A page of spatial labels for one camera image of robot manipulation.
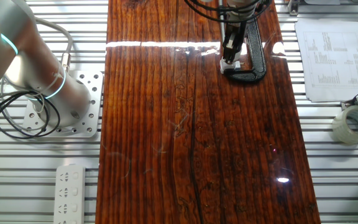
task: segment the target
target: electrical outlet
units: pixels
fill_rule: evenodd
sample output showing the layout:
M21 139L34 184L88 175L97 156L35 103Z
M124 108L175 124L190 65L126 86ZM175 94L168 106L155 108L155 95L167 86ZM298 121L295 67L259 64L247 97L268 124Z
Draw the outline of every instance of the electrical outlet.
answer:
M58 167L53 224L84 224L84 201L85 167Z

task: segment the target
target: tape roll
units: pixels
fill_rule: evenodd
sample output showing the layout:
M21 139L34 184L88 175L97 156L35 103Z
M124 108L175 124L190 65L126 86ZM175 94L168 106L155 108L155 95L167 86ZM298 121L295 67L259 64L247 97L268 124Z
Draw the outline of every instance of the tape roll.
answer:
M346 144L357 144L358 132L353 131L347 124L349 118L358 123L358 106L348 107L334 118L334 136Z

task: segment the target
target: black cable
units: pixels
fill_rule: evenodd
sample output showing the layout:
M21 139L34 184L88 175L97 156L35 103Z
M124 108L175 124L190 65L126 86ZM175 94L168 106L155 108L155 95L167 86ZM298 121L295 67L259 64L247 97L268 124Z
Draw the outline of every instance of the black cable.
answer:
M40 104L42 104L42 99L41 99L42 96L41 96L41 97L39 97L39 96L34 96L34 97L37 99L37 101L38 101ZM6 116L6 113L5 113L4 110L2 111L2 114L4 115L4 118L7 120L7 122L8 122L16 131L22 133L23 135L25 135L25 136L27 136L27 137L13 136L13 135L11 135L11 134L5 132L5 130L3 130L2 127L0 127L0 131L1 131L2 133L4 133L5 135L7 135L7 136L9 136L9 137L11 137L11 138L16 138L16 139L32 139L32 138L38 137L38 136L40 136L40 135L45 131L45 128L47 128L48 123L49 123L49 120L50 120L50 114L49 114L48 109L45 107L44 110L45 110L45 114L47 115L47 120L45 121L45 124L42 126L41 130L40 130L37 134L35 134L35 135L27 134L27 133L23 132L20 128L16 127L16 125Z
M243 9L247 9L248 7L253 6L254 4L257 4L260 0L255 0L253 2L251 2L250 4L246 5L246 6L241 6L241 7L224 7L224 6L219 6L219 7L209 7L207 5L204 5L200 2L198 2L198 0L191 0L192 3L194 3L196 6L202 7L205 10L208 11L218 11L218 12L250 12L253 9L251 9L250 11L241 11Z
M47 107L44 108L45 113L47 114L47 120L45 121L45 125L42 127L42 129L40 130L40 132L38 132L37 134L35 134L35 135L30 135L30 134L27 134L27 133L23 132L23 131L20 130L18 127L16 127L13 123L11 123L11 121L10 121L9 119L7 119L8 122L9 122L9 124L11 124L11 126L12 126L14 129L16 129L16 131L22 133L23 135L25 135L25 136L27 136L27 137L13 136L13 135L7 133L5 130L3 130L3 128L1 128L1 127L0 127L0 131L1 131L2 133L4 133L5 135L7 135L7 136L9 136L9 137L11 137L11 138L15 138L15 139L32 139L32 138L35 138L35 137L40 138L40 137L45 137L45 136L48 136L49 134L52 134L54 131L56 131L56 129L59 128L59 125L60 125L60 122L61 122L61 118L60 118L59 111L56 109L55 105L53 105L53 103L51 103L51 102L50 102L48 99L46 99L46 98L44 98L44 100L53 108L53 110L56 112L56 115L57 115L57 124L56 124L56 126L55 126L51 131L49 131L49 132L46 133L46 134L41 134L42 132L45 131L45 128L48 126L49 121L50 121L50 114L49 114L49 112L48 112Z
M207 19L210 19L212 21L215 21L215 22L223 22L223 23L241 23L241 22L247 22L249 20L252 20L252 19L255 19L256 17L259 17L261 15L261 13L263 13L268 7L270 7L270 5L272 4L272 0L267 0L268 3L266 4L266 6L260 11L258 12L257 14L253 15L253 16L250 16L248 17L247 19L243 19L243 20L238 20L238 21L229 21L229 20L225 20L225 19L217 19L217 18L214 18L214 17L211 17L205 13L202 13L200 10L198 10L197 8L195 8L188 0L184 0L185 3L192 9L194 10L196 13L198 13L199 15L207 18Z
M18 98L20 98L20 97L22 97L22 96L24 96L24 95L26 95L26 94L32 94L32 95L34 95L34 94L37 94L37 93L34 92L34 91L24 91L23 93L17 93L17 94L15 94L15 95L13 95L12 97L10 97L9 99L4 100L2 103L0 103L0 114L1 114L1 113L4 113L4 110L5 110L12 102L14 102L14 101L17 100ZM40 103L42 103L42 99L41 99L41 98L39 98L38 96L36 96L36 98L37 98L37 100L38 100ZM58 127L59 127L59 125L60 125L60 122L61 122L61 117L60 117L60 114L59 114L58 110L56 109L55 105L53 105L53 103L51 103L48 99L45 99L45 98L44 98L44 100L53 108L53 110L55 110L55 112L56 112L56 114L57 114L57 118L58 118L58 121L57 121L56 126L55 126L51 131L49 131L49 132L46 133L46 134L41 134L42 132L45 131L45 128L43 127L39 133L37 133L37 134L35 134L35 135L29 135L29 134L27 134L27 133L23 133L20 129L17 130L18 128L17 128L14 124L12 124L12 123L10 122L10 120L8 120L9 124L11 124L13 128L15 128L15 129L17 128L17 129L16 129L17 131L19 131L20 133L26 135L27 137L13 136L13 135L9 134L8 132L6 132L5 130L3 130L2 127L0 127L0 131L1 131L2 133L4 133L5 135L7 135L7 136L9 136L9 137L11 137L11 138L15 138L15 139L30 139L30 138L35 138L35 137L38 137L38 138L39 138L39 137L45 137L45 136L48 136L49 134L52 134L54 131L56 131L56 129L58 129ZM47 114L47 122L45 122L45 127L46 127L46 126L48 125L48 123L49 123L50 114L49 114L47 108L44 108L44 109L45 109L45 113Z
M9 97L8 99L4 100L4 101L2 102L2 104L0 104L0 106L6 104L8 101L10 101L11 99L15 98L18 94L21 94L21 96L23 96L23 95L26 95L27 92L23 91L22 93L16 93L15 95L12 95L12 96Z
M18 98L20 98L21 96L24 96L25 94L27 94L26 92L23 93L18 93L15 94L13 96L13 99L11 99L10 101L6 102L2 107L0 107L0 114L2 113L2 110L4 110L5 108L7 108L13 101L17 100Z

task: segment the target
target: paper sheet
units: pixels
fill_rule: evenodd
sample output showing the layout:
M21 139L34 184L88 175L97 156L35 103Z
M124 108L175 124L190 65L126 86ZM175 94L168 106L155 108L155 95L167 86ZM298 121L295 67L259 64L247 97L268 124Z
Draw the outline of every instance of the paper sheet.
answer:
M306 97L346 101L358 94L358 23L300 19L295 24Z

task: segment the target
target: glossy varnished wood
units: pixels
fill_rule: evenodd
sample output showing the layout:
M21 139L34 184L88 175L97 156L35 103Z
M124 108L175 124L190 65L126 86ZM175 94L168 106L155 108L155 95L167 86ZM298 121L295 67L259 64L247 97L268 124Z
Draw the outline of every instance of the glossy varnished wood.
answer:
M183 0L109 1L97 224L319 223L274 6L259 26L245 85Z

